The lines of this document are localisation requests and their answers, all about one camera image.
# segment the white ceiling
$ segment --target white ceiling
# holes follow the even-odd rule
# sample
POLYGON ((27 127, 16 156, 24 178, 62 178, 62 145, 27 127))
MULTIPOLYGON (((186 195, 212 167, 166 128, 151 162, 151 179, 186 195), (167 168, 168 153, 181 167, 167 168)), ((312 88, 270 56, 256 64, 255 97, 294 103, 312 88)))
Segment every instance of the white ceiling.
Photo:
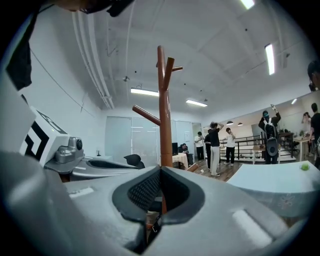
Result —
POLYGON ((130 93, 137 86, 158 90, 159 45, 183 66, 171 76, 173 111, 222 121, 308 93, 306 70, 315 54, 294 21, 270 1, 255 0, 249 10, 240 0, 135 0, 132 8, 116 18, 105 11, 94 15, 99 64, 116 108, 159 108, 156 97, 130 93), (272 76, 264 48, 270 43, 272 76), (207 99, 208 106, 190 106, 187 99, 207 99))

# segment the white pants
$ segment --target white pants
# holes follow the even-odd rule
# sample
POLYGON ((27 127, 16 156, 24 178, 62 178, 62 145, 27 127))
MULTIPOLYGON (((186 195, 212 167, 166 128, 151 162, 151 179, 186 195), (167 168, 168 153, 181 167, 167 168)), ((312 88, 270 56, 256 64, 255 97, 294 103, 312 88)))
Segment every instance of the white pants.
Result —
POLYGON ((217 175, 217 168, 220 160, 220 147, 219 146, 212 146, 211 147, 211 175, 217 175))

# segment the wooden floor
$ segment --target wooden floor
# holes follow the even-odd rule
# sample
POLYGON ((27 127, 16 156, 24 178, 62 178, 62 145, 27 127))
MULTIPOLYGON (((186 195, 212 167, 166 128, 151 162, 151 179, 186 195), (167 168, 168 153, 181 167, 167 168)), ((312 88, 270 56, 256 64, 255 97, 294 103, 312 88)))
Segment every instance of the wooden floor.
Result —
MULTIPOLYGON (((297 159, 296 161, 299 161, 299 155, 295 155, 295 158, 297 159)), ((313 157, 309 157, 307 159, 310 163, 315 164, 314 158, 313 157)), ((211 171, 208 169, 207 166, 207 160, 205 160, 204 162, 197 162, 199 168, 197 168, 194 173, 202 175, 202 176, 206 176, 209 177, 211 179, 216 179, 219 181, 223 181, 223 182, 227 182, 238 170, 239 168, 242 166, 242 164, 247 164, 247 165, 252 165, 252 162, 240 162, 240 161, 234 161, 234 166, 230 166, 229 164, 224 164, 226 161, 221 160, 220 165, 218 166, 218 169, 216 170, 216 172, 218 174, 220 174, 219 177, 213 177, 211 176, 211 171)), ((264 162, 256 162, 256 165, 264 165, 264 162)))

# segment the tennis ball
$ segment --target tennis ball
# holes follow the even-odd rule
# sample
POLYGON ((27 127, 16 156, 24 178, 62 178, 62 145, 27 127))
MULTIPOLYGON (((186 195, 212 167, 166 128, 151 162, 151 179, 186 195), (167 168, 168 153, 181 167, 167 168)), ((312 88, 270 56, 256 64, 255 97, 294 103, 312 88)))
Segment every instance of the tennis ball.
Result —
POLYGON ((301 169, 302 169, 303 171, 307 171, 307 170, 309 169, 309 164, 303 163, 302 166, 301 166, 301 169))

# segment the wooden coat rack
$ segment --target wooden coat rack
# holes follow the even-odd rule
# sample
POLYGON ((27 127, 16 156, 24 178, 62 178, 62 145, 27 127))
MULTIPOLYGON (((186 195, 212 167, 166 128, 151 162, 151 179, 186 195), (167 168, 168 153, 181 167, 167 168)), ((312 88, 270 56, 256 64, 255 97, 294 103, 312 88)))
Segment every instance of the wooden coat rack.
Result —
MULTIPOLYGON (((165 63, 165 52, 162 46, 157 48, 158 85, 159 85, 159 116, 155 117, 141 107, 134 105, 132 110, 160 127, 160 152, 161 166, 173 167, 172 139, 171 139, 171 115, 169 103, 169 82, 171 73, 182 70, 182 66, 174 67, 175 59, 168 57, 165 63)), ((162 213, 167 212, 166 200, 162 196, 162 213)))

